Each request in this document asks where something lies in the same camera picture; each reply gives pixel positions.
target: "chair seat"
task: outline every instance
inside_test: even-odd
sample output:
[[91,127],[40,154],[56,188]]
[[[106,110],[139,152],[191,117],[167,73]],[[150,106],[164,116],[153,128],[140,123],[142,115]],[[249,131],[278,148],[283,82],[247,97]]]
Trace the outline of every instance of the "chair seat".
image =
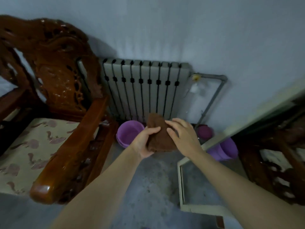
[[49,159],[78,124],[47,118],[33,119],[0,157],[0,192],[29,194]]

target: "left hand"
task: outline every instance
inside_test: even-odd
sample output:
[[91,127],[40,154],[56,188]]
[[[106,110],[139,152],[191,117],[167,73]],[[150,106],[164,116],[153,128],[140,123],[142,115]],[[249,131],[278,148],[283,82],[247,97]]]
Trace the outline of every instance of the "left hand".
[[142,132],[140,132],[137,137],[133,140],[130,144],[130,148],[138,153],[143,158],[148,158],[153,152],[150,152],[146,148],[146,143],[148,140],[149,135],[157,133],[161,130],[161,127],[156,128],[145,128]]

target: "floor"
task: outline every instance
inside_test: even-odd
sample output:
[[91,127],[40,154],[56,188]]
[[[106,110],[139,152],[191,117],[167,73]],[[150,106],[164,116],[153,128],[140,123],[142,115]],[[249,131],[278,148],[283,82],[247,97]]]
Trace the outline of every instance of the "floor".
[[[111,148],[105,162],[109,166],[122,152],[118,144]],[[177,162],[179,152],[157,153],[144,159],[126,192],[111,228],[214,229],[215,217],[182,212],[179,209]],[[224,204],[203,174],[192,164],[185,166],[186,195],[190,203]],[[48,228],[63,206],[42,205],[28,198],[0,194],[0,229]]]

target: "magenta round object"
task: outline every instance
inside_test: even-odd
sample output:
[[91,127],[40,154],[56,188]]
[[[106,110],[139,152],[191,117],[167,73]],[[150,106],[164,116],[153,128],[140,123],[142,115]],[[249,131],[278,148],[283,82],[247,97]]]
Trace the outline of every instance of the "magenta round object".
[[228,138],[220,144],[208,149],[207,152],[217,161],[235,159],[238,156],[237,146],[231,138]]
[[143,130],[144,126],[139,121],[126,121],[125,123],[122,123],[117,130],[117,142],[124,148],[127,148]]
[[213,137],[213,130],[207,125],[202,125],[197,128],[197,135],[203,140],[209,140]]

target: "white radiator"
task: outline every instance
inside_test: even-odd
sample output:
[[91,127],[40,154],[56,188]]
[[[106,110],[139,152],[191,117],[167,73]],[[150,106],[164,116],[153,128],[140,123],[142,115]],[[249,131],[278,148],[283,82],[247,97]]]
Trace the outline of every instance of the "white radiator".
[[100,60],[102,82],[110,96],[109,110],[116,119],[146,122],[148,114],[165,119],[177,116],[188,63],[122,59]]

